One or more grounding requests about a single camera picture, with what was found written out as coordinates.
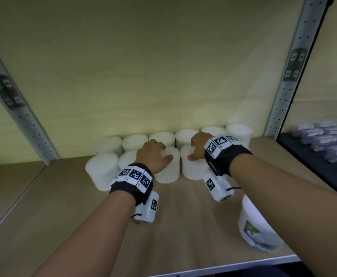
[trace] white brush roll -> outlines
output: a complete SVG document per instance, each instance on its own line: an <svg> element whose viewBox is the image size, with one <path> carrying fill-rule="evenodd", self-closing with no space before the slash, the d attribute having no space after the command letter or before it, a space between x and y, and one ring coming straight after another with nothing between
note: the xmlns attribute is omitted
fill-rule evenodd
<svg viewBox="0 0 337 277"><path fill-rule="evenodd" d="M188 155L194 153L194 147L184 145L181 150L181 171L183 175L190 180L203 180L209 167L205 159L190 161Z"/></svg>
<svg viewBox="0 0 337 277"><path fill-rule="evenodd" d="M220 126L206 126L206 127L203 127L201 131L212 134L213 136L216 136L218 134L228 133L225 128L220 127Z"/></svg>
<svg viewBox="0 0 337 277"><path fill-rule="evenodd" d="M111 181L118 175L117 154L98 154L87 162L85 170L100 191L109 191Z"/></svg>
<svg viewBox="0 0 337 277"><path fill-rule="evenodd" d="M115 153L117 156L120 156L123 154L121 143L120 136L107 136L97 141L95 151L98 154Z"/></svg>
<svg viewBox="0 0 337 277"><path fill-rule="evenodd" d="M252 138L253 130L245 124L233 123L226 126L228 134L235 137L249 148L250 139Z"/></svg>
<svg viewBox="0 0 337 277"><path fill-rule="evenodd" d="M124 169L126 166L128 166L131 163L134 163L136 159L136 152L138 150L134 149L132 151L127 151L126 153L123 153L119 158L119 167L120 169Z"/></svg>
<svg viewBox="0 0 337 277"><path fill-rule="evenodd" d="M197 134L199 130L197 129L182 129L176 132L176 147L178 150L182 148L184 145L190 145L190 141L192 137Z"/></svg>
<svg viewBox="0 0 337 277"><path fill-rule="evenodd" d="M134 134L122 139L122 147L125 151L132 151L134 149L141 149L146 142L148 142L146 134Z"/></svg>
<svg viewBox="0 0 337 277"><path fill-rule="evenodd" d="M161 150L161 156L169 154L174 156L173 160L161 172L154 175L154 179L162 184L169 184L176 181L180 176L180 152L175 147L167 147Z"/></svg>
<svg viewBox="0 0 337 277"><path fill-rule="evenodd" d="M157 142L161 142L166 145L166 147L174 147L175 146L175 135L172 132L161 131L157 133L153 133L149 136L148 140L155 139Z"/></svg>

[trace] white cylindrical object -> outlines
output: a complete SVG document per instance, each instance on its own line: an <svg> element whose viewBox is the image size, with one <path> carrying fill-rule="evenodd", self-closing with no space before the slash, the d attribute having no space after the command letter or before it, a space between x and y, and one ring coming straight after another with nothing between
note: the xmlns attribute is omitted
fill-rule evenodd
<svg viewBox="0 0 337 277"><path fill-rule="evenodd" d="M226 125L228 134L235 137L249 148L250 139L252 138L253 130L245 124L233 123Z"/></svg>
<svg viewBox="0 0 337 277"><path fill-rule="evenodd" d="M98 154L115 153L120 156L123 154L121 143L120 136L107 136L97 141L95 151Z"/></svg>
<svg viewBox="0 0 337 277"><path fill-rule="evenodd" d="M209 169L205 159L190 161L188 155L194 153L194 147L184 145L181 150L181 170L183 175L190 180L203 180L204 175Z"/></svg>
<svg viewBox="0 0 337 277"><path fill-rule="evenodd" d="M146 142L148 142L146 134L133 134L122 139L122 147L124 151L132 151L134 149L141 149Z"/></svg>
<svg viewBox="0 0 337 277"><path fill-rule="evenodd" d="M123 153L119 158L119 167L120 169L124 169L126 166L128 166L131 163L134 163L136 159L136 152L138 150L134 149L132 151L127 151L126 153Z"/></svg>
<svg viewBox="0 0 337 277"><path fill-rule="evenodd" d="M98 154L87 162L85 170L100 191L109 191L111 181L118 175L117 154Z"/></svg>
<svg viewBox="0 0 337 277"><path fill-rule="evenodd" d="M180 176L180 152L175 147L167 147L161 150L161 156L169 154L174 156L173 160L161 172L154 175L154 179L162 184L169 184L176 181Z"/></svg>
<svg viewBox="0 0 337 277"><path fill-rule="evenodd" d="M182 129L176 132L176 147L178 150L182 148L184 145L190 145L190 141L192 137L197 134L199 130L197 129Z"/></svg>
<svg viewBox="0 0 337 277"><path fill-rule="evenodd" d="M284 244L246 195L243 197L238 227L243 238L259 251L275 252Z"/></svg>
<svg viewBox="0 0 337 277"><path fill-rule="evenodd" d="M212 134L213 136L216 136L218 134L228 133L225 128L220 127L220 126L206 126L206 127L203 127L201 131Z"/></svg>
<svg viewBox="0 0 337 277"><path fill-rule="evenodd" d="M166 147L174 147L175 146L175 135L172 132L168 131L160 131L157 133L153 133L149 136L148 140L155 139L157 142L161 142L166 145Z"/></svg>

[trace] wristband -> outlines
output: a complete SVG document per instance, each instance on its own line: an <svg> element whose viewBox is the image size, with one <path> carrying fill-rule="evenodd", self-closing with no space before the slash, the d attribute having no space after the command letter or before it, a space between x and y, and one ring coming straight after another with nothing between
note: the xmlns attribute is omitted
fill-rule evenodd
<svg viewBox="0 0 337 277"><path fill-rule="evenodd" d="M135 206L147 203L153 189L152 172L142 163L133 163L121 170L111 182L111 191L126 191L135 198Z"/></svg>
<svg viewBox="0 0 337 277"><path fill-rule="evenodd" d="M239 154L252 153L236 138L224 134L212 137L204 146L204 157L216 176L231 176L230 164Z"/></svg>

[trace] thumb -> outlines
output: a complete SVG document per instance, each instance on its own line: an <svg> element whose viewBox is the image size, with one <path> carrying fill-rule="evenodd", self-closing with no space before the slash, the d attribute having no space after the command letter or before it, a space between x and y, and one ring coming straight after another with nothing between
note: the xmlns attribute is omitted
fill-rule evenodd
<svg viewBox="0 0 337 277"><path fill-rule="evenodd" d="M190 161L194 161L194 160L198 160L199 158L196 157L194 154L190 154L190 155L188 155L187 159L190 160Z"/></svg>
<svg viewBox="0 0 337 277"><path fill-rule="evenodd" d="M174 159L174 156L172 154L169 154L163 158L165 161L166 165L168 165L172 160Z"/></svg>

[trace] white bucket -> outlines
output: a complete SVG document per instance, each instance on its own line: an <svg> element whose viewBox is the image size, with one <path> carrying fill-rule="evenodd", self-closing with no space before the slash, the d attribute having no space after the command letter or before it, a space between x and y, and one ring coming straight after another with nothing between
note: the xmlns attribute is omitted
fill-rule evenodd
<svg viewBox="0 0 337 277"><path fill-rule="evenodd" d="M276 252L284 244L246 195L243 197L238 227L246 242L259 251Z"/></svg>

